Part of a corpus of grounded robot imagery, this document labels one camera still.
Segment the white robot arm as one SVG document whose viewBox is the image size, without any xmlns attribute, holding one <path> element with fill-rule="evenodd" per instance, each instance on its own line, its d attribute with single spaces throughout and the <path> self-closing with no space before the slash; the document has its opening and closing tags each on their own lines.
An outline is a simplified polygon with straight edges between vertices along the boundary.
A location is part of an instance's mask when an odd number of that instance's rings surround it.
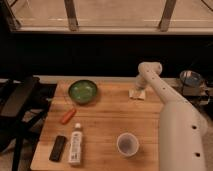
<svg viewBox="0 0 213 171">
<path fill-rule="evenodd" d="M 206 171 L 205 119 L 160 77 L 159 62 L 142 62 L 138 72 L 136 87 L 144 89 L 149 84 L 164 104 L 159 118 L 159 171 Z"/>
</svg>

